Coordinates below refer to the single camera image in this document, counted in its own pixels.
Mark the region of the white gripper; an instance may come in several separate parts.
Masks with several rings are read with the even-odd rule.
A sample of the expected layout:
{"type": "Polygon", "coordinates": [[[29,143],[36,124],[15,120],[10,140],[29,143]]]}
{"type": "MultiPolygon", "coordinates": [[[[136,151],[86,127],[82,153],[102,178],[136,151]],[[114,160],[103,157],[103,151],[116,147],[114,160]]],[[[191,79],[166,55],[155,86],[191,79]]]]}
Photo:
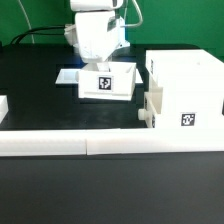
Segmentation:
{"type": "Polygon", "coordinates": [[[75,15],[79,54],[85,63],[106,61],[117,47],[114,11],[79,12],[75,15]]]}

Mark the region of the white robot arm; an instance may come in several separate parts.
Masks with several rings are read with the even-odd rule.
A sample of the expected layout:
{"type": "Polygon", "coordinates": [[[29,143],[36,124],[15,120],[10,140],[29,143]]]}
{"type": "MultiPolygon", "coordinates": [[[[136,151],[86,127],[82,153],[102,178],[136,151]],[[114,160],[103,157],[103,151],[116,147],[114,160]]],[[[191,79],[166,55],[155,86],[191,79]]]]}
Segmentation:
{"type": "Polygon", "coordinates": [[[66,25],[64,36],[75,47],[85,63],[106,61],[114,51],[130,45],[125,38],[126,28],[138,27],[143,16],[136,0],[131,0],[137,15],[136,23],[127,24],[119,9],[128,0],[70,0],[75,13],[74,23],[66,25]]]}

